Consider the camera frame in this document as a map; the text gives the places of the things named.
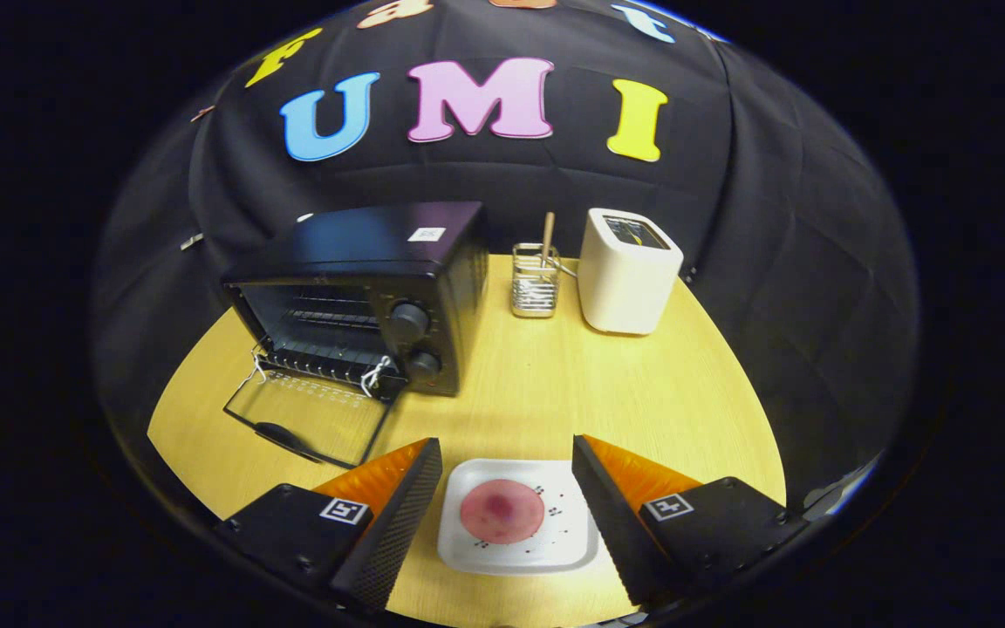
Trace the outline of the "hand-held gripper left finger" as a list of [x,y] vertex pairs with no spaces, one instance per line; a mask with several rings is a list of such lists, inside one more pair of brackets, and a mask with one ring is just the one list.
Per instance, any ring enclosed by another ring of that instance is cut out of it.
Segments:
[[282,482],[213,532],[304,595],[383,611],[442,469],[439,439],[419,439],[317,488]]

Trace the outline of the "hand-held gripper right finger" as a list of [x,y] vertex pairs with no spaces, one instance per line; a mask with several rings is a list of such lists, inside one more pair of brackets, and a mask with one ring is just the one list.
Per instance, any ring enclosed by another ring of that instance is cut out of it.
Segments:
[[645,609],[733,590],[809,525],[737,477],[697,481],[589,434],[574,438],[571,472]]

